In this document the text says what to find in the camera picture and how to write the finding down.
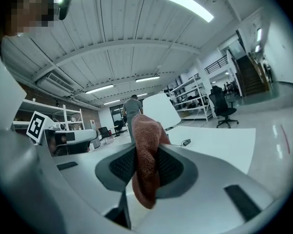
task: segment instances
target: black office chair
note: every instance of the black office chair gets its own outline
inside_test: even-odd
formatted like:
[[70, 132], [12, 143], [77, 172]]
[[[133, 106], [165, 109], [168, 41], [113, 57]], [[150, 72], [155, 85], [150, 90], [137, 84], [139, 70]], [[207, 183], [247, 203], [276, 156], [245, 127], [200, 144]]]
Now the black office chair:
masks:
[[102, 139], [105, 139], [107, 137], [110, 137], [109, 131], [108, 131], [107, 127], [101, 127], [101, 128], [99, 128], [99, 132], [100, 132], [101, 137], [102, 137], [101, 140]]
[[237, 120], [230, 119], [229, 115], [232, 115], [236, 112], [236, 108], [233, 108], [233, 104], [231, 104], [231, 108], [228, 107], [227, 101], [225, 99], [225, 94], [223, 91], [221, 91], [221, 88], [219, 87], [213, 87], [211, 89], [211, 94], [209, 95], [209, 98], [211, 99], [212, 103], [214, 104], [215, 113], [217, 116], [225, 117], [224, 120], [218, 121], [218, 125], [216, 128], [218, 128], [220, 125], [226, 123], [229, 128], [230, 124], [229, 122], [236, 122], [239, 124]]
[[119, 132], [123, 127], [123, 121], [122, 120], [117, 120], [117, 121], [114, 122], [114, 125], [118, 126], [118, 127], [115, 127], [115, 133], [116, 133], [116, 136], [119, 136]]

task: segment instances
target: person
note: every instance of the person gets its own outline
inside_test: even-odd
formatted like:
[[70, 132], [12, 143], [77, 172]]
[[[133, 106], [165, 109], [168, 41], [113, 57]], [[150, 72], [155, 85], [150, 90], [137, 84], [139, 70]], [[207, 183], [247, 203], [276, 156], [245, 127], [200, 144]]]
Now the person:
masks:
[[133, 143], [135, 142], [135, 139], [132, 135], [132, 119], [140, 113], [143, 114], [141, 102], [138, 101], [138, 97], [136, 95], [133, 95], [123, 105], [123, 116], [127, 117], [128, 131], [130, 134], [131, 142]]
[[268, 79], [271, 83], [273, 83], [273, 79], [272, 79], [272, 69], [269, 65], [269, 63], [267, 62], [267, 60], [265, 58], [263, 58], [263, 66], [265, 69], [265, 73], [268, 76]]

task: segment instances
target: white desk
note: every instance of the white desk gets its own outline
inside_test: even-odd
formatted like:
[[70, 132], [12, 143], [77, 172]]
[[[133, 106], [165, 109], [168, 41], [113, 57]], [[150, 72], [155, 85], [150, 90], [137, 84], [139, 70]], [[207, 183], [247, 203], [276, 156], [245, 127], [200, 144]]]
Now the white desk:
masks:
[[177, 126], [167, 134], [173, 145], [180, 145], [185, 139], [191, 139], [189, 145], [182, 146], [194, 152], [220, 158], [248, 173], [255, 146], [254, 128], [216, 129]]

